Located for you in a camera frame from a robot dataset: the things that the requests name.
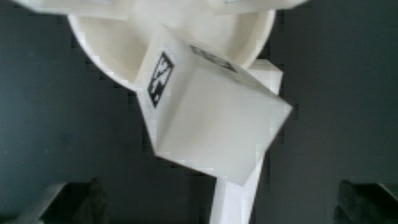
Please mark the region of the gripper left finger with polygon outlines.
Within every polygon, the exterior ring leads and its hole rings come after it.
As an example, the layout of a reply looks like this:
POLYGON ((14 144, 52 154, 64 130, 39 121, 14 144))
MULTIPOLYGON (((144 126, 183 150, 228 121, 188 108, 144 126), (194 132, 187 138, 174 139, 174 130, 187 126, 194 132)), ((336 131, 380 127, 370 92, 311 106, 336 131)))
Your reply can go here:
POLYGON ((52 185, 9 224, 110 224, 100 179, 52 185))

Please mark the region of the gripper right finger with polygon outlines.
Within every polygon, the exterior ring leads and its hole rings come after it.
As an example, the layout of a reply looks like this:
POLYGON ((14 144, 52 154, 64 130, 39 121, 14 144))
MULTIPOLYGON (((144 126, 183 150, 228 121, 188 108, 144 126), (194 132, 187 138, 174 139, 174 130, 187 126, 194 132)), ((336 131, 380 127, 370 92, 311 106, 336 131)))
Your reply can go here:
POLYGON ((334 224, 398 224, 398 184, 339 182, 334 224))

